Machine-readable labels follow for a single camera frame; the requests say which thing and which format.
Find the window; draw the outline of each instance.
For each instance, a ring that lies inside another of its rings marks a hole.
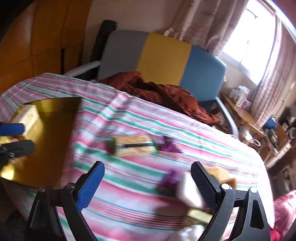
[[[255,84],[265,72],[274,41],[275,15],[256,0],[249,0],[222,57],[242,70]]]

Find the white armrest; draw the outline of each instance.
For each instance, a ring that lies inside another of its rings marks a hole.
[[[69,77],[74,77],[74,76],[83,74],[83,73],[89,71],[90,69],[96,68],[100,65],[101,65],[100,61],[90,62],[90,63],[84,64],[82,66],[79,66],[75,69],[72,69],[72,70],[68,71],[67,73],[65,73],[64,75],[69,76]]]

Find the patterned curtain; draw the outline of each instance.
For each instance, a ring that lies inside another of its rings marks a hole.
[[[219,56],[248,0],[186,0],[165,36],[198,45]]]
[[[287,29],[277,19],[276,37],[266,72],[254,97],[250,112],[262,127],[279,101],[287,95],[286,86],[296,78],[296,44]]]

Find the striped tablecloth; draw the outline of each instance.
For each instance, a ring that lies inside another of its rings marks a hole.
[[[0,97],[0,121],[9,121],[21,104],[57,97],[83,97],[65,160],[63,184],[75,182],[96,160],[105,176],[82,214],[98,240],[165,240],[180,229],[185,206],[157,185],[170,170],[187,171],[195,161],[226,169],[238,189],[254,186],[261,196],[270,226],[274,225],[272,193],[267,172],[254,149],[239,140],[167,108],[117,91],[110,86],[45,73],[24,80]],[[106,153],[113,135],[148,134],[177,138],[184,154],[160,152],[145,157],[117,158]],[[34,193],[4,181],[11,199],[28,217]],[[58,209],[68,240],[73,240],[65,215]],[[235,221],[231,216],[224,238]]]

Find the chair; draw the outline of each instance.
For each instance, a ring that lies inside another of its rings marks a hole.
[[[138,70],[146,82],[181,86],[208,112],[216,103],[231,134],[239,136],[231,115],[218,98],[226,65],[197,46],[155,33],[113,31],[101,61],[80,66],[65,75],[74,77],[96,67],[99,67],[98,80],[118,72]]]

